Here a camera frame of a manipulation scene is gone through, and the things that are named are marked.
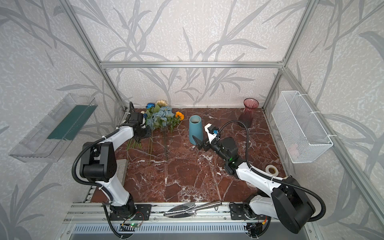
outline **red marble tabletop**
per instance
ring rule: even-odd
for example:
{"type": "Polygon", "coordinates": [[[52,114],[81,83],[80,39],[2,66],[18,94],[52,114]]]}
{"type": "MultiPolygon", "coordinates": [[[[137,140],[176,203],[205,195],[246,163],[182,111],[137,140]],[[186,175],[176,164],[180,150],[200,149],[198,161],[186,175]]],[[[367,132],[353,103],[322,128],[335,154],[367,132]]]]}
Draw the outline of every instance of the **red marble tabletop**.
{"type": "MultiPolygon", "coordinates": [[[[149,139],[142,140],[142,148],[127,148],[127,142],[116,151],[116,159],[128,159],[128,169],[124,188],[132,194],[135,202],[209,202],[222,200],[241,202],[257,189],[246,182],[235,179],[224,170],[224,161],[212,150],[198,151],[189,142],[188,120],[199,115],[203,126],[211,123],[223,126],[229,120],[237,119],[240,108],[185,108],[180,111],[185,119],[168,132],[166,143],[168,160],[164,150],[164,138],[159,130],[153,133],[152,153],[149,152],[149,139]]],[[[269,164],[277,167],[279,177],[285,177],[279,156],[269,132],[263,112],[256,109],[250,130],[250,163],[262,170],[269,164]]],[[[245,157],[246,132],[236,123],[228,125],[222,138],[235,139],[241,157],[245,157]]],[[[92,202],[106,201],[100,190],[96,190],[92,202]]]]}

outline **leaf patterned wallpaper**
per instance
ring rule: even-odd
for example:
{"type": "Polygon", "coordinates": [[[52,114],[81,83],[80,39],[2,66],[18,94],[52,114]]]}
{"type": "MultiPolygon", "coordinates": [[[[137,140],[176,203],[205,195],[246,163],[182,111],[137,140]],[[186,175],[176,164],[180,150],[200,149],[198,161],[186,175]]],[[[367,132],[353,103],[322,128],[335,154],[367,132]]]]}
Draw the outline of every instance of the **leaf patterned wallpaper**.
{"type": "Polygon", "coordinates": [[[58,2],[0,2],[0,239],[54,239],[87,187],[71,166],[84,142],[110,133],[122,115],[112,92],[58,2]],[[98,107],[57,163],[23,163],[8,153],[68,93],[98,107]]]}
{"type": "MultiPolygon", "coordinates": [[[[330,2],[316,7],[288,67],[384,196],[384,1],[330,2]]],[[[324,238],[384,239],[384,229],[332,150],[313,163],[291,163],[270,115],[284,90],[292,88],[283,79],[267,116],[282,161],[327,203],[318,221],[324,238]]]]}
{"type": "MultiPolygon", "coordinates": [[[[307,5],[307,0],[70,2],[102,61],[281,61],[307,5]]],[[[249,97],[262,103],[276,72],[109,69],[126,101],[145,106],[165,99],[186,107],[242,107],[249,97]]]]}

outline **red glass vase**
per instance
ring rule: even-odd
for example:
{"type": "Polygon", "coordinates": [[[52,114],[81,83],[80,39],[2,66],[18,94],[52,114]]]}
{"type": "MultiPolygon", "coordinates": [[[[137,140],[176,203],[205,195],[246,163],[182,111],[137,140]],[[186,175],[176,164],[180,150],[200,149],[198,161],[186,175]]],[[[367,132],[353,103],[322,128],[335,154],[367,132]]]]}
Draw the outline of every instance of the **red glass vase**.
{"type": "Polygon", "coordinates": [[[253,122],[253,111],[259,106],[259,102],[253,98],[247,98],[244,100],[244,110],[239,117],[239,121],[242,121],[247,128],[252,126],[253,122]]]}

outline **mesh basket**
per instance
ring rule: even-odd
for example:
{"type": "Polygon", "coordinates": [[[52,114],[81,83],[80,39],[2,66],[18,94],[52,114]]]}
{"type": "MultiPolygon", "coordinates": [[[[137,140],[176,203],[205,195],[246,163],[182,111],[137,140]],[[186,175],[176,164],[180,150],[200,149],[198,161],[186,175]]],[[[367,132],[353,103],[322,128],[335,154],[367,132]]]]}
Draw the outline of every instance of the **mesh basket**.
{"type": "Polygon", "coordinates": [[[333,145],[298,91],[282,91],[272,116],[293,163],[313,162],[333,145]]]}

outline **orange flower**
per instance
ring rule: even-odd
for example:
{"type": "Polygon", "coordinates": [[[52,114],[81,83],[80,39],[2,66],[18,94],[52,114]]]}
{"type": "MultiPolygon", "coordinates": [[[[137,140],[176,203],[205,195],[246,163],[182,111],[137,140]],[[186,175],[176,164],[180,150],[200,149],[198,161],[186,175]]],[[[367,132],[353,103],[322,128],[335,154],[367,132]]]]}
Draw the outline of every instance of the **orange flower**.
{"type": "Polygon", "coordinates": [[[180,120],[184,120],[184,115],[181,112],[176,112],[175,118],[180,117],[180,120]]]}

